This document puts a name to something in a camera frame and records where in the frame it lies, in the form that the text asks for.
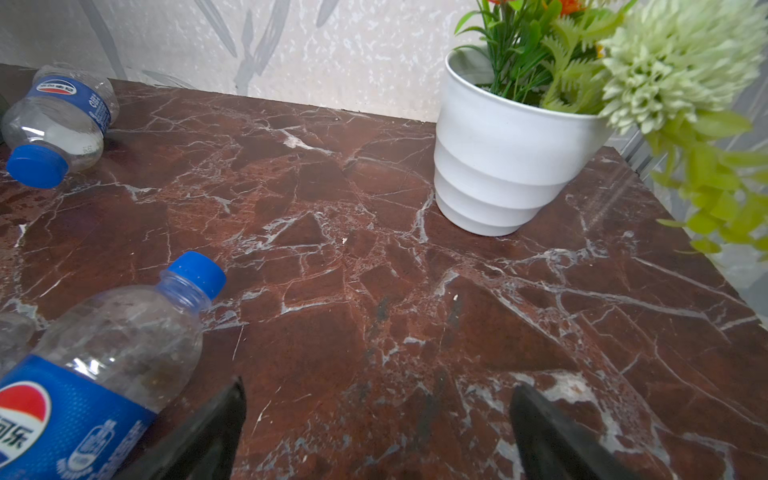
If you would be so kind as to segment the upright-lying Pepsi bottle blue cap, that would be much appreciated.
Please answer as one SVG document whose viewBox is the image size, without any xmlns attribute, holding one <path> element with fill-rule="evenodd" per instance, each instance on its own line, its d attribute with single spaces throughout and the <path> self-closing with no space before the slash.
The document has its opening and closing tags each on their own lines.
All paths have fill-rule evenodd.
<svg viewBox="0 0 768 480">
<path fill-rule="evenodd" d="M 1 379 L 5 479 L 109 479 L 189 383 L 226 284 L 203 254 L 76 304 Z"/>
</svg>

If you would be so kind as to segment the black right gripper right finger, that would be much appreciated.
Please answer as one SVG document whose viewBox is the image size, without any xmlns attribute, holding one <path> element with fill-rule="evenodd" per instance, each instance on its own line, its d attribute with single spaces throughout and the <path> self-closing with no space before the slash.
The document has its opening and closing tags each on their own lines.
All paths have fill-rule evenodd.
<svg viewBox="0 0 768 480">
<path fill-rule="evenodd" d="M 636 479 L 590 431 L 528 384 L 515 387 L 509 416 L 528 479 Z"/>
</svg>

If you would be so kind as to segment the crushed Pepsi bottle blue cap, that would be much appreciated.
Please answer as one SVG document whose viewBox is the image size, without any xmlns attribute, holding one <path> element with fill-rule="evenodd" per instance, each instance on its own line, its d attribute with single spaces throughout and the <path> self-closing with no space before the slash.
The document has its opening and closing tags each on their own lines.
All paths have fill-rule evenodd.
<svg viewBox="0 0 768 480">
<path fill-rule="evenodd" d="M 2 118 L 2 138 L 11 149 L 7 172 L 28 187 L 59 186 L 68 174 L 98 162 L 119 111 L 106 77 L 62 63 L 40 68 Z"/>
</svg>

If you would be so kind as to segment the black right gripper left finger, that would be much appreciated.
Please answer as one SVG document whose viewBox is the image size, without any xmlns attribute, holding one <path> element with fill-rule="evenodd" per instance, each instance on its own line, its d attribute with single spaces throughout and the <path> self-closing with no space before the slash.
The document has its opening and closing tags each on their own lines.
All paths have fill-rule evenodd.
<svg viewBox="0 0 768 480">
<path fill-rule="evenodd" d="M 114 479 L 231 478 L 247 400 L 240 377 Z"/>
</svg>

